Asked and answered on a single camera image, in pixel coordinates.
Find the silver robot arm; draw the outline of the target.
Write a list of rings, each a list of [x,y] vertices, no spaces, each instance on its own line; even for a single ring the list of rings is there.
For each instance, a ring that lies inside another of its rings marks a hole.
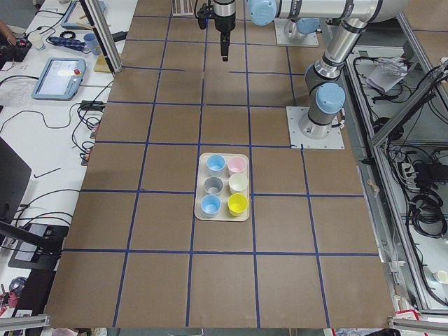
[[[310,95],[307,115],[299,121],[302,134],[310,139],[327,137],[345,102],[344,90],[336,84],[341,68],[360,35],[372,22],[389,20],[403,11],[407,1],[248,1],[251,21],[265,26],[276,18],[298,23],[303,18],[331,18],[341,22],[321,59],[307,70]]]

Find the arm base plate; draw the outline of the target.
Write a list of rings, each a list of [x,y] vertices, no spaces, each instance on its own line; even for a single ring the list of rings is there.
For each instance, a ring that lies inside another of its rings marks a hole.
[[[286,18],[274,20],[276,44],[278,46],[296,46],[317,48],[319,46],[317,31],[320,28],[318,18],[301,18],[293,21]]]
[[[329,125],[316,125],[308,116],[307,106],[287,106],[290,147],[293,149],[344,150],[342,128],[335,115]]]

